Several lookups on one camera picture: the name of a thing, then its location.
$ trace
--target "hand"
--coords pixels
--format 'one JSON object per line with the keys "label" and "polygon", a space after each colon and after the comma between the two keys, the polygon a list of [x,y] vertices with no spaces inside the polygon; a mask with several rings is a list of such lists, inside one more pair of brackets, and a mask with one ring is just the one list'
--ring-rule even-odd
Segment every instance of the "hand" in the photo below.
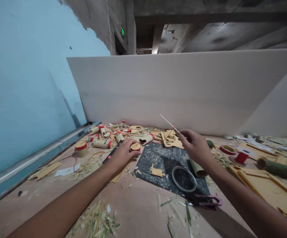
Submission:
{"label": "hand", "polygon": [[127,139],[116,149],[115,153],[111,156],[106,164],[112,164],[116,170],[123,169],[129,161],[140,155],[140,151],[129,152],[130,146],[137,143],[135,139]]}
{"label": "hand", "polygon": [[180,133],[179,140],[192,160],[202,167],[208,163],[216,162],[205,137],[192,130],[181,130]]}

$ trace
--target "black cutting mat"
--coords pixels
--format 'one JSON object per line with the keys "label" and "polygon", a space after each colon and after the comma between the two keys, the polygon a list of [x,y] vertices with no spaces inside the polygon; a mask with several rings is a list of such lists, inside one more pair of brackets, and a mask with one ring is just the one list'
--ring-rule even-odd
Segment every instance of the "black cutting mat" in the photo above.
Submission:
{"label": "black cutting mat", "polygon": [[[189,196],[191,193],[180,190],[172,179],[172,170],[176,166],[182,166],[189,169],[196,179],[197,187],[193,194],[210,195],[206,180],[196,177],[189,158],[187,152],[181,148],[165,147],[163,144],[150,143],[145,146],[137,163],[138,169],[142,174],[136,173],[136,176],[180,196]],[[150,168],[152,163],[154,168],[162,169],[164,174],[169,175],[168,178],[166,176],[161,178],[151,175]]]}

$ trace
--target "bamboo skewer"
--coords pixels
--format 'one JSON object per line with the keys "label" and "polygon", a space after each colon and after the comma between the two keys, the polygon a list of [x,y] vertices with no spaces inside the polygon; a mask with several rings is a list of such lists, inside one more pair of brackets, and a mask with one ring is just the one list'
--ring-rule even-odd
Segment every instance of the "bamboo skewer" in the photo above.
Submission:
{"label": "bamboo skewer", "polygon": [[173,127],[173,129],[174,129],[178,134],[181,134],[174,126],[172,126],[171,123],[168,122],[167,119],[165,119],[161,114],[160,114],[160,116],[161,116],[168,124],[170,124],[170,126]]}

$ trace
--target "metal pipe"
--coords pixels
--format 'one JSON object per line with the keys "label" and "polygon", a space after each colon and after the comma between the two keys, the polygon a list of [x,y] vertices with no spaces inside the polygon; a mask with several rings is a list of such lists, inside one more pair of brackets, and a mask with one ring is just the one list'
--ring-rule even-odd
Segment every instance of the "metal pipe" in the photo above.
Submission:
{"label": "metal pipe", "polygon": [[55,148],[59,147],[60,145],[62,145],[66,141],[68,141],[69,139],[73,138],[74,136],[76,136],[78,133],[82,132],[83,130],[85,130],[89,126],[90,125],[88,123],[80,126],[79,128],[75,129],[74,131],[70,132],[69,134],[57,139],[53,143],[47,145],[46,147],[38,150],[37,152],[29,155],[28,157],[24,158],[23,160],[15,163],[11,167],[0,172],[0,184],[3,183],[4,181],[8,180],[9,178],[14,176],[15,174],[19,173],[21,170],[28,167],[29,165],[31,165],[32,163],[34,163],[35,161],[37,161],[38,159],[40,159],[41,157],[46,155],[47,153],[49,153],[52,150],[54,150]]}

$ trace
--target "blue wall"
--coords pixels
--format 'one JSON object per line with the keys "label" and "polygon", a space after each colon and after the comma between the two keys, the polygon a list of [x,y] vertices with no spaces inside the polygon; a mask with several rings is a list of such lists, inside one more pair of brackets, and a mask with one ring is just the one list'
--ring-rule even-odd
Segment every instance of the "blue wall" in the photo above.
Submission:
{"label": "blue wall", "polygon": [[86,123],[66,57],[109,55],[57,0],[0,0],[0,172]]}

